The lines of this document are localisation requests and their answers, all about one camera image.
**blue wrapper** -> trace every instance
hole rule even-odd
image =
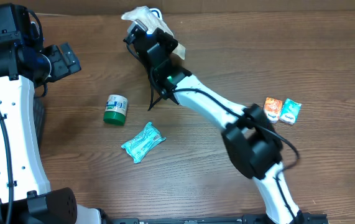
[[[152,148],[164,140],[166,140],[166,138],[162,138],[158,129],[156,129],[151,122],[148,122],[134,139],[126,142],[121,147],[126,150],[133,158],[133,162],[137,164],[141,162]]]
[[[284,103],[284,107],[282,108],[279,120],[288,124],[296,123],[301,107],[301,103],[296,103],[291,99],[287,99]]]

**orange box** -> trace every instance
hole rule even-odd
[[[276,123],[282,111],[282,101],[270,97],[265,99],[263,110],[271,123]]]

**white label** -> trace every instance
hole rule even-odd
[[[284,113],[281,116],[281,121],[286,122],[288,124],[294,124],[296,122],[296,117],[292,113]]]
[[[276,123],[279,119],[279,114],[276,114],[274,112],[271,112],[271,111],[264,111],[265,114],[267,115],[267,118],[269,119],[269,121],[271,123]]]
[[[126,116],[127,99],[119,95],[110,95],[108,97],[105,111],[118,112]]]

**wooden table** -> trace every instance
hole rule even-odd
[[[303,103],[276,130],[302,160],[285,176],[304,212],[355,223],[355,11],[165,16],[187,48],[185,67],[212,90],[251,105],[267,96]],[[162,101],[122,39],[119,16],[43,17],[45,44],[69,42],[82,71],[49,85],[42,162],[53,189],[111,217],[264,213],[253,181],[230,163],[220,134],[189,109]],[[129,99],[126,124],[104,124],[108,95]],[[165,142],[140,164],[121,149],[152,121]],[[285,146],[286,162],[293,153]]]

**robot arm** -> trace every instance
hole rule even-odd
[[[131,53],[143,64],[151,85],[159,95],[193,109],[221,131],[231,162],[245,177],[254,179],[264,200],[268,218],[278,224],[302,220],[303,215],[290,196],[283,173],[276,180],[276,175],[284,167],[280,155],[282,143],[259,128],[261,126],[275,132],[261,108],[257,105],[246,108],[228,101],[204,86],[191,72],[173,62],[170,54],[177,46],[177,41],[171,35],[160,29],[149,35],[140,21],[134,21],[128,33],[124,41],[129,51],[129,46],[134,46],[138,56]],[[252,128],[256,128],[257,132],[246,139],[244,133]]]
[[[42,28],[32,11],[0,5],[0,119],[8,136],[0,126],[0,223],[101,223],[99,210],[77,205],[71,189],[51,191],[40,161],[34,88],[81,70],[70,46],[61,49],[64,55],[56,45],[43,47]]]

